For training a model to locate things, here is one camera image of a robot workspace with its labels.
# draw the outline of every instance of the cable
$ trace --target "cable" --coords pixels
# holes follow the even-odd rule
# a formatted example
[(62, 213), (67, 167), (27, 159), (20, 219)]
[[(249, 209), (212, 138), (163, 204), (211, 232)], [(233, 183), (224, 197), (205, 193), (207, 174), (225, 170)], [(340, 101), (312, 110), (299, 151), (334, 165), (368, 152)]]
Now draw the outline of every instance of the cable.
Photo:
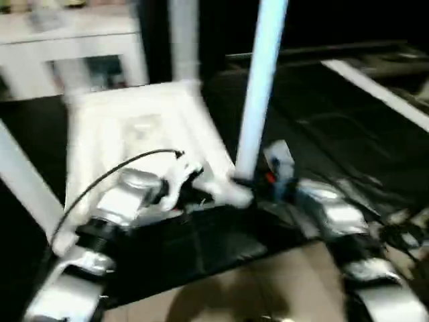
[(118, 171), (119, 169), (123, 168), (124, 166), (126, 166), (126, 165), (128, 165), (128, 164), (130, 164), (130, 163), (132, 163), (138, 159), (144, 158), (146, 156), (150, 156), (152, 154), (158, 154), (158, 153), (174, 153), (177, 158), (180, 157), (181, 155), (183, 155), (183, 152), (178, 151), (178, 150), (174, 150), (174, 149), (159, 149), (159, 150), (152, 150), (152, 151), (148, 151), (148, 152), (138, 154), (138, 155), (118, 164), (117, 166), (113, 167), (112, 169), (110, 169), (106, 173), (99, 176), (80, 195), (77, 196), (77, 198), (73, 201), (73, 203), (64, 212), (63, 216), (59, 220), (59, 222), (56, 226), (56, 229), (55, 229), (54, 233), (52, 234), (51, 242), (48, 243), (48, 245), (46, 246), (46, 248), (44, 250), (44, 256), (42, 258), (42, 261), (40, 262), (40, 271), (36, 276), (36, 282), (37, 282), (36, 285), (39, 284), (39, 281), (37, 281), (37, 280), (43, 278), (44, 274), (46, 273), (46, 268), (49, 264), (49, 261), (52, 258), (52, 252), (50, 251), (50, 248), (51, 248), (50, 245), (52, 245), (52, 246), (54, 245), (54, 242), (56, 240), (56, 237), (57, 237), (58, 232), (60, 231), (62, 225), (67, 220), (71, 211), (77, 206), (77, 204), (83, 199), (83, 197), (85, 197), (85, 195), (87, 193), (89, 193), (91, 190), (93, 190), (101, 181), (103, 181), (104, 179), (106, 179), (108, 176), (110, 176), (114, 172)]

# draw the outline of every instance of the white pole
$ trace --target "white pole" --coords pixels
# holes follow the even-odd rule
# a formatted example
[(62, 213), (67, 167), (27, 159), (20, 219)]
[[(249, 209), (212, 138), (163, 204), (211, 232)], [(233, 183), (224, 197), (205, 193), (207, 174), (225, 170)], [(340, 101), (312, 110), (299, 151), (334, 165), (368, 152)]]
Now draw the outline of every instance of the white pole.
[(235, 175), (253, 179), (288, 0), (261, 0)]
[(169, 0), (173, 80), (198, 80), (198, 0)]
[[(45, 231), (50, 240), (64, 210), (18, 143), (0, 121), (0, 177), (29, 214)], [(57, 253), (67, 247), (72, 236), (56, 243)]]

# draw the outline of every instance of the black cable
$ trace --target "black cable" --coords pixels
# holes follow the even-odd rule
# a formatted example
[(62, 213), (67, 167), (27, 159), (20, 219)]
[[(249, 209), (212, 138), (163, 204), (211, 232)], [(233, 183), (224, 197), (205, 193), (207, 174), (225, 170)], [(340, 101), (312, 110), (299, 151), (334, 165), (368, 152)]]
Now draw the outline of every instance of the black cable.
[(177, 158), (182, 155), (182, 152), (180, 152), (178, 150), (174, 150), (174, 149), (159, 149), (159, 150), (152, 150), (152, 151), (148, 151), (148, 152), (138, 154), (138, 155), (118, 164), (117, 166), (113, 167), (112, 169), (110, 169), (106, 173), (99, 176), (80, 195), (77, 196), (77, 198), (73, 201), (73, 203), (64, 212), (63, 216), (59, 220), (59, 222), (56, 226), (56, 229), (55, 229), (54, 233), (52, 234), (51, 242), (48, 243), (48, 245), (46, 246), (46, 248), (44, 250), (44, 256), (42, 258), (42, 261), (40, 262), (40, 272), (36, 276), (36, 285), (38, 285), (40, 282), (38, 280), (44, 277), (44, 274), (46, 273), (46, 268), (48, 267), (49, 261), (52, 258), (52, 252), (50, 250), (50, 245), (52, 245), (52, 246), (54, 245), (54, 242), (56, 240), (56, 237), (57, 237), (58, 232), (60, 231), (62, 225), (67, 220), (71, 211), (75, 208), (75, 206), (77, 206), (77, 204), (83, 199), (83, 197), (85, 197), (85, 195), (88, 192), (93, 190), (101, 181), (103, 181), (104, 179), (106, 179), (108, 176), (110, 176), (114, 172), (118, 171), (119, 169), (123, 168), (124, 166), (126, 166), (126, 165), (128, 165), (128, 164), (130, 164), (130, 163), (132, 163), (138, 159), (144, 158), (146, 156), (150, 156), (152, 154), (158, 154), (158, 153), (174, 153)]

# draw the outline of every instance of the tan floor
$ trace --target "tan floor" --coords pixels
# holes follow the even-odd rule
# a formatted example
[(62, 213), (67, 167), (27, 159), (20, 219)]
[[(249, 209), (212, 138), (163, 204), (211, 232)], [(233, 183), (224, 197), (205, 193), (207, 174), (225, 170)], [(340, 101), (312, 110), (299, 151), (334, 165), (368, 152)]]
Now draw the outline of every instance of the tan floor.
[(321, 243), (106, 312), (105, 322), (342, 322), (338, 272)]

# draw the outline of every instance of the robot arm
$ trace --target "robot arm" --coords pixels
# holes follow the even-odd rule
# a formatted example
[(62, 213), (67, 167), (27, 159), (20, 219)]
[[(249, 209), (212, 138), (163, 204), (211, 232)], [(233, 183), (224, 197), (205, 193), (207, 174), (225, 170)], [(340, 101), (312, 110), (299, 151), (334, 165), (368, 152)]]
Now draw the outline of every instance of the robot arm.
[(296, 206), (320, 230), (342, 273), (352, 315), (373, 322), (429, 321), (424, 305), (369, 233), (362, 212), (344, 195), (328, 184), (304, 179), (296, 189)]
[(174, 210), (184, 185), (211, 196), (215, 205), (247, 207), (253, 196), (227, 180), (217, 180), (210, 169), (177, 159), (164, 178), (127, 168), (77, 228), (79, 239), (60, 258), (25, 312), (26, 322), (87, 322), (103, 297), (109, 273), (115, 270), (115, 244), (136, 226), (150, 225), (182, 212)]

